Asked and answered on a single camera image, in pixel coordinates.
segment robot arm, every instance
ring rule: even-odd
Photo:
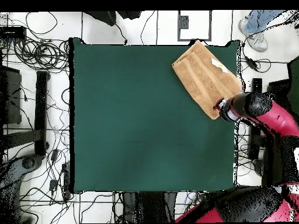
[[[223,120],[247,119],[265,134],[282,137],[282,145],[290,141],[294,144],[299,143],[298,121],[266,94],[241,93],[228,100],[221,100],[216,108],[219,109]],[[292,149],[292,146],[283,145],[283,149]],[[285,156],[290,157],[289,154],[280,153],[280,158],[286,159]],[[288,169],[290,164],[289,160],[280,161],[279,169],[283,169],[282,166]],[[299,207],[293,205],[286,195],[282,196],[273,187],[237,187],[226,193],[220,191],[214,195],[196,205],[176,222],[289,222],[292,221],[290,208],[299,213]]]
[[[216,108],[224,120],[246,118],[273,135],[299,137],[299,123],[287,110],[263,93],[242,93],[221,100]]]

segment shoe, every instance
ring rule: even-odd
[[[246,36],[246,38],[251,35],[250,33],[246,33],[245,31],[247,19],[248,18],[245,17],[239,22],[239,30],[241,31],[242,34]],[[263,33],[254,34],[253,36],[248,38],[247,41],[248,44],[256,51],[262,52],[268,49],[268,44],[267,41],[264,39]]]

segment white tile floor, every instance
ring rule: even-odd
[[[224,46],[231,40],[239,39],[244,41],[244,36],[238,30],[238,22],[241,18],[247,15],[249,10],[234,10],[233,15],[231,10],[213,10],[212,11],[212,28],[211,41],[208,42],[209,45]],[[9,25],[21,25],[26,22],[27,13],[10,13],[9,15]],[[206,15],[201,11],[193,11],[188,13],[190,15],[190,21],[201,20],[200,14]],[[120,35],[120,32],[116,26],[110,27],[107,24],[100,22],[93,17],[82,14],[81,12],[53,12],[53,15],[57,19],[57,26],[49,33],[41,35],[43,39],[60,39],[67,40],[69,37],[79,37],[83,38],[84,42],[87,44],[123,44],[124,38]],[[284,13],[279,18],[273,20],[270,25],[278,24],[283,22],[286,17],[290,16],[290,12]],[[128,39],[128,45],[141,45],[142,42],[145,45],[175,45],[175,44],[188,44],[188,42],[178,42],[177,35],[177,21],[178,12],[175,10],[147,10],[142,12],[140,18],[130,20],[123,20],[117,13],[117,24],[123,31],[124,36]],[[55,25],[55,19],[47,12],[32,13],[28,17],[28,25],[36,33],[42,33],[50,30]],[[193,38],[204,39],[206,37],[199,37],[200,35],[206,36],[206,21],[202,18],[200,23],[190,24],[190,28],[194,30],[194,33],[185,33],[184,36],[194,35]],[[0,25],[5,25],[6,20],[0,18]],[[31,38],[34,36],[27,32],[27,35]],[[268,41],[269,48],[265,52],[256,52],[250,48],[247,44],[245,46],[245,54],[255,60],[267,58],[271,61],[276,62],[289,62],[293,58],[299,55],[299,35],[294,29],[293,24],[288,24],[285,26],[280,26],[275,29],[270,29],[265,33],[265,37]],[[34,99],[35,95],[35,82],[36,73],[33,69],[30,69],[24,64],[15,64],[13,62],[19,62],[15,55],[9,56],[8,66],[12,68],[19,69],[22,74],[22,86],[25,90],[26,96],[28,98]],[[262,64],[262,69],[268,69],[269,64]],[[266,73],[257,73],[254,70],[247,68],[243,71],[242,77],[247,85],[247,90],[250,91],[252,78],[262,78],[263,79],[263,91],[266,91],[267,84],[271,81],[277,81],[281,79],[288,78],[286,64],[272,64],[269,71]],[[48,110],[48,123],[47,123],[47,140],[50,143],[50,150],[53,146],[58,144],[60,136],[66,138],[66,143],[69,143],[68,139],[68,125],[69,125],[69,115],[68,106],[64,104],[61,100],[62,91],[69,87],[68,76],[65,72],[59,74],[52,74],[51,80],[48,82],[48,104],[52,105],[55,103],[57,107],[62,110],[50,108]],[[68,93],[65,94],[65,100],[68,100]],[[27,102],[21,102],[21,108],[26,112],[30,118],[30,122],[34,122],[34,111],[35,102],[33,100],[28,100]],[[22,113],[23,121],[21,124],[11,124],[6,128],[8,133],[16,132],[17,129],[26,128],[30,129],[30,125],[27,122],[24,114]],[[53,131],[52,128],[59,130],[61,128],[67,128],[63,133],[61,131]],[[16,152],[22,147],[17,147],[10,149],[8,151],[8,158],[12,158]],[[59,149],[65,149],[65,146],[60,142]],[[19,152],[19,155],[25,155],[27,153],[32,153],[33,147],[24,148]],[[66,159],[69,159],[69,154],[66,153]],[[56,176],[58,176],[61,170],[62,160],[57,162]],[[44,192],[48,191],[49,187],[49,177],[47,178],[46,173],[46,163],[43,162],[41,168],[33,173],[28,174],[21,187],[21,195],[24,195],[32,187],[41,188]],[[238,170],[238,175],[247,174],[246,176],[238,177],[238,182],[240,184],[247,185],[259,185],[260,177],[258,177],[254,171],[250,171],[245,167],[240,167]],[[59,219],[58,214],[63,207],[61,205],[51,205],[49,206],[49,200],[47,197],[43,196],[42,193],[36,190],[32,190],[29,194],[30,196],[25,197],[22,201],[23,209],[26,210],[32,206],[29,211],[36,213],[39,216],[38,223],[51,223]],[[110,192],[85,192],[82,195],[75,195],[72,201],[68,204],[67,208],[62,212],[64,214],[59,223],[78,223],[79,217],[82,220],[82,215],[79,212],[83,212],[91,206],[93,200],[98,195],[110,196]],[[179,216],[184,210],[182,204],[186,200],[186,192],[179,192],[176,200],[176,216]],[[61,195],[58,192],[56,199],[60,200]],[[118,215],[121,214],[121,205],[117,204],[116,211]],[[97,197],[96,202],[83,214],[82,223],[106,223],[110,221],[112,217],[112,197]]]

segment cable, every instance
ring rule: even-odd
[[[154,11],[152,12],[152,14],[149,16],[149,18],[148,18],[147,21],[145,22],[144,27],[143,27],[143,29],[142,29],[142,31],[141,31],[140,39],[141,39],[141,42],[142,42],[142,45],[143,45],[143,46],[144,46],[144,44],[143,44],[143,40],[142,40],[142,34],[143,34],[143,31],[144,31],[145,26],[147,25],[148,20],[153,16],[154,13],[155,13],[155,10],[154,10]]]
[[[232,25],[234,24],[234,10],[231,11],[231,41],[232,41]]]
[[[115,22],[115,21],[113,20],[113,18],[111,17],[110,11],[107,11],[107,12],[108,12],[108,15],[109,15],[110,19],[112,20],[112,22],[113,22],[113,23],[117,26],[117,28],[120,30],[120,34],[121,34],[121,36],[123,36],[123,32],[121,31],[119,25],[117,25],[116,22]],[[128,43],[128,40],[127,40],[127,38],[125,38],[124,36],[123,36],[123,38],[124,38],[124,45],[126,45],[126,44]]]
[[[270,27],[265,28],[265,29],[262,30],[262,31],[256,32],[256,33],[251,34],[251,35],[249,35],[248,37],[246,37],[246,39],[245,39],[244,42],[242,43],[242,52],[243,52],[243,55],[244,55],[244,57],[245,57],[245,59],[246,59],[247,64],[248,64],[252,69],[254,69],[255,71],[257,71],[257,72],[259,72],[259,73],[265,73],[265,72],[267,72],[267,71],[271,68],[271,61],[270,61],[269,59],[266,59],[266,58],[265,58],[264,60],[268,60],[268,61],[270,62],[270,67],[269,67],[266,71],[258,71],[257,66],[256,66],[256,64],[255,64],[256,61],[254,61],[254,60],[251,59],[251,58],[248,58],[248,57],[245,55],[245,53],[244,53],[244,46],[245,46],[245,44],[246,44],[247,39],[251,38],[251,37],[254,36],[254,35],[257,35],[257,34],[259,34],[259,33],[262,33],[262,32],[264,32],[264,31],[267,31],[268,29],[271,29],[271,28],[273,28],[273,27],[278,27],[278,26],[281,26],[281,25],[284,25],[284,24],[288,24],[289,21],[290,21],[295,15],[297,15],[298,13],[299,13],[299,11],[296,11],[292,16],[290,16],[290,17],[289,17],[286,21],[284,21],[283,23],[272,25],[272,26],[270,26]]]
[[[38,13],[38,12],[29,12],[29,13],[26,15],[26,17],[25,17],[26,26],[27,26],[28,30],[29,30],[29,31],[35,36],[35,38],[37,38],[37,39],[39,39],[39,38],[38,38],[36,35],[47,34],[47,33],[51,32],[51,31],[57,26],[57,24],[58,24],[58,21],[57,21],[56,17],[55,17],[51,12],[48,11],[48,13],[54,18],[54,20],[55,20],[55,25],[54,25],[49,31],[46,31],[46,32],[44,32],[44,33],[37,33],[37,32],[35,32],[35,31],[33,31],[31,28],[29,28],[29,25],[28,25],[28,16],[29,16],[31,13]]]
[[[98,197],[112,197],[112,195],[98,195],[98,196],[96,196],[95,197],[95,199],[92,201],[92,204],[87,208],[87,209],[85,209],[84,211],[82,211],[82,213],[81,213],[81,220],[80,220],[80,209],[79,209],[79,223],[81,224],[82,222],[83,222],[83,213],[85,212],[85,211],[87,211],[87,210],[89,210],[92,206],[93,206],[93,204],[95,203],[95,201],[96,201],[96,199],[98,198]]]
[[[20,208],[20,211],[22,211],[23,213],[27,213],[27,214],[31,214],[31,215],[34,215],[34,216],[36,216],[36,222],[35,222],[35,224],[37,224],[37,222],[39,221],[39,216],[38,215],[36,215],[35,213],[32,213],[32,212],[28,212],[28,211],[24,211],[24,210],[22,210],[21,208]]]
[[[69,90],[69,87],[65,90],[63,90],[62,94],[61,94],[61,100],[66,104],[66,105],[69,105],[69,103],[67,103],[64,99],[63,99],[63,94]]]

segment green table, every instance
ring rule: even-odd
[[[234,123],[211,120],[171,64],[189,47],[74,42],[74,191],[224,190]],[[239,42],[208,49],[237,74]]]
[[[291,79],[291,89],[288,93],[288,100],[292,110],[299,114],[299,57],[288,64],[288,76]]]

